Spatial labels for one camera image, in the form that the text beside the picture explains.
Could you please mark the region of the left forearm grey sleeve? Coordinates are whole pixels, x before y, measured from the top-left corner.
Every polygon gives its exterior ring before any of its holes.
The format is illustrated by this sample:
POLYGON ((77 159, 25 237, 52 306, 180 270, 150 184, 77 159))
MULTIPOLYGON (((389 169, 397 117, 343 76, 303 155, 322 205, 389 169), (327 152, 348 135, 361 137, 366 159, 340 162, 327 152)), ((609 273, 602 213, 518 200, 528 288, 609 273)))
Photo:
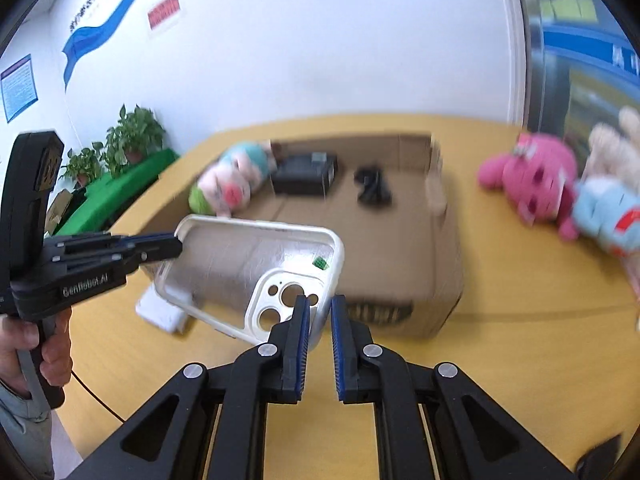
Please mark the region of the left forearm grey sleeve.
POLYGON ((1 426, 28 471, 36 479, 53 479, 51 411, 2 382, 1 426))

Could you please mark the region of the left hand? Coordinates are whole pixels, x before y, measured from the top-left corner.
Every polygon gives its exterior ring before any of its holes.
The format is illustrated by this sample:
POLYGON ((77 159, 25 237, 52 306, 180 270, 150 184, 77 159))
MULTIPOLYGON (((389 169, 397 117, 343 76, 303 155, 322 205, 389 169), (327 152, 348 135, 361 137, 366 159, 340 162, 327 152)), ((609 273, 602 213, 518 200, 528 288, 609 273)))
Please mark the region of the left hand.
MULTIPOLYGON (((41 346, 40 372, 53 387, 64 387, 72 376, 73 360, 70 356, 70 318, 72 310, 66 309, 56 315, 52 336, 41 346)), ((1 382, 6 388, 24 399, 30 397, 29 388, 18 362, 18 350, 30 351, 40 345, 36 324, 18 318, 1 317, 1 382)))

